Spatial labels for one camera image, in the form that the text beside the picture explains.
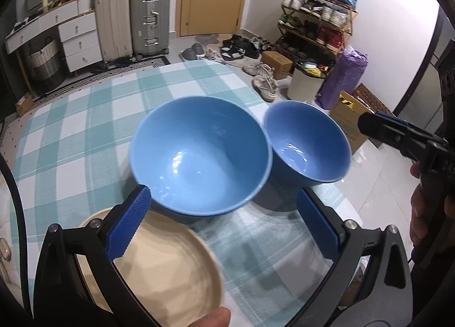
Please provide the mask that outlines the left hand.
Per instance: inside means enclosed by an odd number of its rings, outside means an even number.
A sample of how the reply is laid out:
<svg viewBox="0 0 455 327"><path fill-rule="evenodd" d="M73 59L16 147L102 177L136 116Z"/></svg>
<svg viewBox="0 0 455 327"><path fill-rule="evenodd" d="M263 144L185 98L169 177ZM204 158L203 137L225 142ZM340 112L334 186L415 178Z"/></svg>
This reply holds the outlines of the left hand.
<svg viewBox="0 0 455 327"><path fill-rule="evenodd" d="M230 321L231 311L228 308L221 306L192 322L188 327L228 327Z"/></svg>

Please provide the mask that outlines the right hand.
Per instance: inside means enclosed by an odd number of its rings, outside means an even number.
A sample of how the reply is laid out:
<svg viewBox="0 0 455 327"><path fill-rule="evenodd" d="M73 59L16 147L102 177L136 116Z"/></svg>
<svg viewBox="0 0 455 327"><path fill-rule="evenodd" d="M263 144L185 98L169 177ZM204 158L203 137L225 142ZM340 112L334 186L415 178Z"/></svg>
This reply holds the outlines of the right hand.
<svg viewBox="0 0 455 327"><path fill-rule="evenodd" d="M427 224L423 219L427 204L422 193L421 185L418 184L412 193L411 220L409 224L409 236L414 246L418 246L427 235Z"/></svg>

